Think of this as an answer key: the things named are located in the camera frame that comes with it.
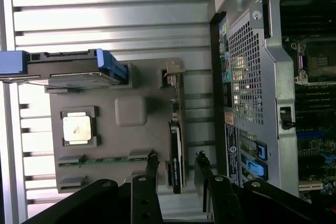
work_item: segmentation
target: perforated metal panel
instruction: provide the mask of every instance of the perforated metal panel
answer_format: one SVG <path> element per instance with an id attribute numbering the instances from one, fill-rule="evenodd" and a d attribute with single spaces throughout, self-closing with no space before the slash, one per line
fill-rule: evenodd
<path id="1" fill-rule="evenodd" d="M 263 124 L 259 35 L 244 24 L 228 39 L 235 115 Z"/>

